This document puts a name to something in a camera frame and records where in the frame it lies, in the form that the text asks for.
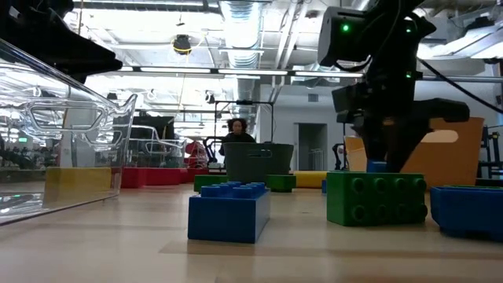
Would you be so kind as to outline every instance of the curly hair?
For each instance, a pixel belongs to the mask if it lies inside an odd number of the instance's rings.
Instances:
[[[246,123],[246,120],[242,119],[242,118],[234,118],[234,119],[227,120],[227,129],[229,129],[229,132],[233,131],[233,124],[236,121],[239,121],[241,123],[241,127],[243,128],[243,132],[246,132],[246,129],[248,128],[248,123]]]

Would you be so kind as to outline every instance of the green indicator light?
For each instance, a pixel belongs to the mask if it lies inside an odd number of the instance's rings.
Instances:
[[[344,32],[348,32],[348,31],[350,30],[350,28],[349,28],[349,24],[343,24],[343,26],[342,26],[342,30],[343,30]]]

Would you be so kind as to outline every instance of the cardboard box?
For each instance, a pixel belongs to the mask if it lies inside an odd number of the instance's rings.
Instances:
[[[421,173],[432,186],[475,185],[479,164],[483,118],[472,117],[467,122],[447,123],[432,119],[427,134],[416,147],[402,173]],[[366,171],[367,158],[360,138],[346,138],[350,171]]]

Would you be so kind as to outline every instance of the dark gray bin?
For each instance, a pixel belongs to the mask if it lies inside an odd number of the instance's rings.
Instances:
[[[265,182],[290,172],[293,145],[229,142],[223,145],[229,181]]]

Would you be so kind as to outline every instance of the blue lego brick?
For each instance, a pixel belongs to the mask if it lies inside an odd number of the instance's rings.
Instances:
[[[367,161],[367,173],[386,173],[386,162]]]
[[[201,187],[189,198],[189,239],[255,243],[270,217],[264,183],[227,182]]]
[[[431,217],[452,237],[503,241],[503,189],[436,187]]]
[[[327,193],[327,180],[321,181],[321,193]]]

